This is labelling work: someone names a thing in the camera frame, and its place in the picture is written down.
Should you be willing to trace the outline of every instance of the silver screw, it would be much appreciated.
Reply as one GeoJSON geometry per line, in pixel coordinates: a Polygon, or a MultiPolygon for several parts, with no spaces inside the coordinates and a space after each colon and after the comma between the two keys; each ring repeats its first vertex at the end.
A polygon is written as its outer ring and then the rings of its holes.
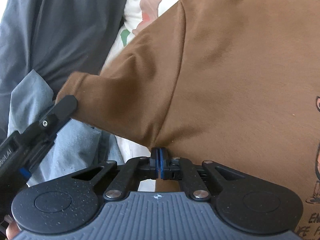
{"type": "Polygon", "coordinates": [[[121,196],[121,191],[120,190],[109,190],[106,192],[106,196],[109,198],[117,198],[121,196]]]}
{"type": "Polygon", "coordinates": [[[201,199],[201,198],[206,198],[209,196],[209,193],[205,190],[196,190],[193,195],[197,198],[197,199],[201,199]]]}

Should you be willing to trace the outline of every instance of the brown t-shirt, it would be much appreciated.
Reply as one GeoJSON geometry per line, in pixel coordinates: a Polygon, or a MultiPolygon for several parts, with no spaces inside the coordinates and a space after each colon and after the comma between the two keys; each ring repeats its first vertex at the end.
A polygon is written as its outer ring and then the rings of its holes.
{"type": "Polygon", "coordinates": [[[319,80],[320,0],[179,0],[58,99],[75,95],[76,119],[149,148],[290,188],[297,232],[318,239],[319,80]]]}

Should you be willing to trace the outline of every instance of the dark gray pants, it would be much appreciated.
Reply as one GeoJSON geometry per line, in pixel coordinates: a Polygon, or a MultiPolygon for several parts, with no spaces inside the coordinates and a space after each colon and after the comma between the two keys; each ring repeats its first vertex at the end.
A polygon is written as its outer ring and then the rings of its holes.
{"type": "Polygon", "coordinates": [[[126,0],[8,0],[0,23],[0,143],[12,90],[32,70],[56,94],[73,71],[98,74],[126,0]]]}

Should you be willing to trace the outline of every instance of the gray ribbed panel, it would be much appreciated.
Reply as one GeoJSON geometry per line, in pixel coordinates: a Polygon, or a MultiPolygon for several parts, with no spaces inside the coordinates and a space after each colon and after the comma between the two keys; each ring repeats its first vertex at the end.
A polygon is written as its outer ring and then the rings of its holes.
{"type": "Polygon", "coordinates": [[[183,192],[131,192],[107,203],[97,218],[76,232],[39,236],[23,231],[15,240],[299,240],[293,232],[250,236],[222,223],[208,203],[183,192]]]}

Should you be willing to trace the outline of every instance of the gray fabric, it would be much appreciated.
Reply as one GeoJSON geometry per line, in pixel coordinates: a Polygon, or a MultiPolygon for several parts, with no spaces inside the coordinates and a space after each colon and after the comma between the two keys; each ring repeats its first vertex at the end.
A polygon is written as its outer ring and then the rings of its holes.
{"type": "MultiPolygon", "coordinates": [[[[53,91],[32,70],[12,91],[8,136],[22,133],[53,105],[53,91]]],[[[124,164],[116,137],[87,124],[70,120],[57,134],[55,145],[32,174],[28,185],[70,174],[106,160],[124,164]]]]}
{"type": "Polygon", "coordinates": [[[32,70],[55,95],[71,72],[97,74],[126,0],[8,0],[0,23],[0,142],[12,90],[32,70]]]}

